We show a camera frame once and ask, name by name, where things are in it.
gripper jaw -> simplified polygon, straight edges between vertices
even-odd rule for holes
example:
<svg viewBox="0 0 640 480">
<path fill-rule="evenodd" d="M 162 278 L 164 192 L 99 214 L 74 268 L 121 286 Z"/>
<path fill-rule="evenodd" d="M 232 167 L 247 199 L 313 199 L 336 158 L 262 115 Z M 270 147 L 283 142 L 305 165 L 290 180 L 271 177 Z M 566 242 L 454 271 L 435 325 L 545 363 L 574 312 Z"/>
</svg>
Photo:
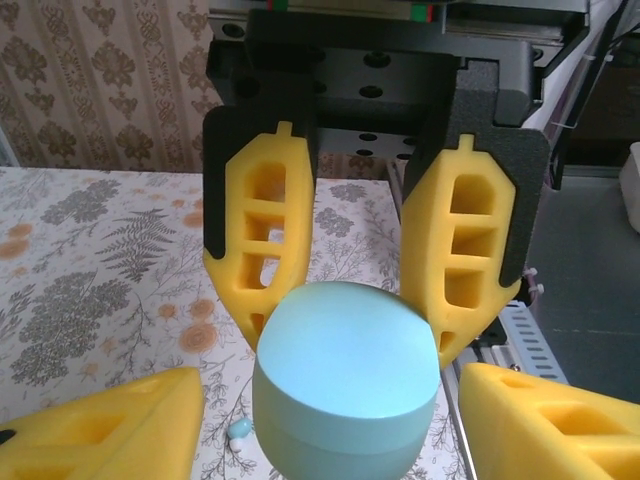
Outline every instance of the gripper jaw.
<svg viewBox="0 0 640 480">
<path fill-rule="evenodd" d="M 493 124 L 497 71 L 458 72 L 407 166 L 400 295 L 430 323 L 441 368 L 518 293 L 549 156 L 542 132 Z"/>
</svg>

small blue capsule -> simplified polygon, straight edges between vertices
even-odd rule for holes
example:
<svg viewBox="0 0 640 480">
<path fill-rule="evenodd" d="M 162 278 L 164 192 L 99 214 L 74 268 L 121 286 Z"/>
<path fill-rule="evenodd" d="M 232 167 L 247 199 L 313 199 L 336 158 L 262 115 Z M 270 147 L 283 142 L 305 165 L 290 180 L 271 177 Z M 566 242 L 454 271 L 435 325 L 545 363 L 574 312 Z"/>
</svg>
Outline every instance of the small blue capsule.
<svg viewBox="0 0 640 480">
<path fill-rule="evenodd" d="M 244 438 L 251 433 L 251 428 L 251 420 L 244 417 L 229 425 L 227 436 L 231 439 Z"/>
</svg>

fern leaf print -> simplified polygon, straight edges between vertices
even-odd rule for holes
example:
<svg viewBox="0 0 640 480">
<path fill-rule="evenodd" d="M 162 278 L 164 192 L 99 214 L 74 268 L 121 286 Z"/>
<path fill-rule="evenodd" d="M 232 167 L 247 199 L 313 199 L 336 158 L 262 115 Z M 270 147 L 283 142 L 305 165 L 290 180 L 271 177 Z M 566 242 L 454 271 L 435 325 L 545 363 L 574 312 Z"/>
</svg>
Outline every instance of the fern leaf print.
<svg viewBox="0 0 640 480">
<path fill-rule="evenodd" d="M 131 212 L 132 216 L 115 220 L 122 226 L 106 238 L 111 244 L 97 252 L 107 255 L 102 259 L 107 268 L 119 270 L 128 280 L 140 283 L 144 274 L 153 267 L 167 251 L 166 245 L 173 243 L 171 235 L 176 231 L 167 227 L 161 214 L 162 209 L 154 208 L 144 212 Z"/>
</svg>

damask wallpaper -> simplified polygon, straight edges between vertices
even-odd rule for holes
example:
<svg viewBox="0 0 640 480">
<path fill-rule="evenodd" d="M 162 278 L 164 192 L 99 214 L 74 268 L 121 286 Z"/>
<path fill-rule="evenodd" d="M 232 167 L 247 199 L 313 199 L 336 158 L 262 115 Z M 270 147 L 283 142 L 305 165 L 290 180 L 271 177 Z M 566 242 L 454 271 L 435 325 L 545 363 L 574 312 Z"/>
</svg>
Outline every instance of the damask wallpaper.
<svg viewBox="0 0 640 480">
<path fill-rule="evenodd" d="M 207 0 L 0 0 L 0 126 L 26 167 L 198 172 Z M 320 176 L 383 162 L 323 155 Z"/>
</svg>

black gripper mount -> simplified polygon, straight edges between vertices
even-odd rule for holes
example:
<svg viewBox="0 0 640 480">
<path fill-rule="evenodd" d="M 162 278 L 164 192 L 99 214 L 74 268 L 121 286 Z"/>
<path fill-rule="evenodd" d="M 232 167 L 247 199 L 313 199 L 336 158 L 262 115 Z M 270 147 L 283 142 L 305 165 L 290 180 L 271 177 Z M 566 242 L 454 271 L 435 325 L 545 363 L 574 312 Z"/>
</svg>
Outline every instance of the black gripper mount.
<svg viewBox="0 0 640 480">
<path fill-rule="evenodd" d="M 214 39 L 209 50 L 207 75 L 225 106 L 203 125 L 205 247 L 224 256 L 226 163 L 280 121 L 308 140 L 314 179 L 324 130 L 414 137 L 405 198 L 438 153 L 470 133 L 516 187 L 500 275 L 512 285 L 549 157 L 543 133 L 520 128 L 542 96 L 533 63 L 526 42 L 445 34 L 439 25 L 251 11 L 242 41 Z"/>
</svg>

